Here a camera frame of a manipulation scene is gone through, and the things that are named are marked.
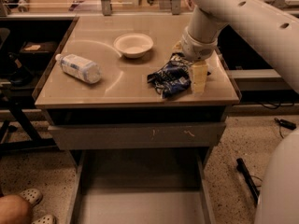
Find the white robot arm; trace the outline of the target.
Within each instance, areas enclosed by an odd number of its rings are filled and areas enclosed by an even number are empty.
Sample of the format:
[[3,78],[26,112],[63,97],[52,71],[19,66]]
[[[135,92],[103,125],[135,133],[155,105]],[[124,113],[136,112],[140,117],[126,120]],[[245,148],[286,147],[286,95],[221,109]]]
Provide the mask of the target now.
[[[283,80],[299,92],[299,21],[261,0],[192,0],[180,45],[189,61],[205,60],[230,25]],[[285,136],[268,162],[254,224],[299,224],[299,128]]]

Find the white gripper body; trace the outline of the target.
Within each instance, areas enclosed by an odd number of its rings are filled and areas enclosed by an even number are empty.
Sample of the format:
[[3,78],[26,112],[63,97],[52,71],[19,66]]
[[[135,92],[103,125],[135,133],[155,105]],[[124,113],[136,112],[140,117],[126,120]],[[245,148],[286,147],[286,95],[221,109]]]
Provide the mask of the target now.
[[185,58],[190,62],[203,61],[208,59],[213,51],[215,50],[218,43],[218,39],[212,42],[204,43],[194,39],[188,28],[185,28],[180,39],[180,44],[182,47],[182,53]]

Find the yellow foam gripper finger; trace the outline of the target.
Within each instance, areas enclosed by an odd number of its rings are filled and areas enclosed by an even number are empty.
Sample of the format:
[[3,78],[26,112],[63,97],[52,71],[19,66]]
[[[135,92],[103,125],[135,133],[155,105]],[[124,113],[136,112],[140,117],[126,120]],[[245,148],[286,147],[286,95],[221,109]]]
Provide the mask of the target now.
[[174,53],[182,53],[182,45],[181,45],[181,42],[178,41],[172,48],[172,51]]
[[191,66],[191,82],[192,92],[202,93],[205,89],[207,78],[207,63],[206,61],[199,61]]

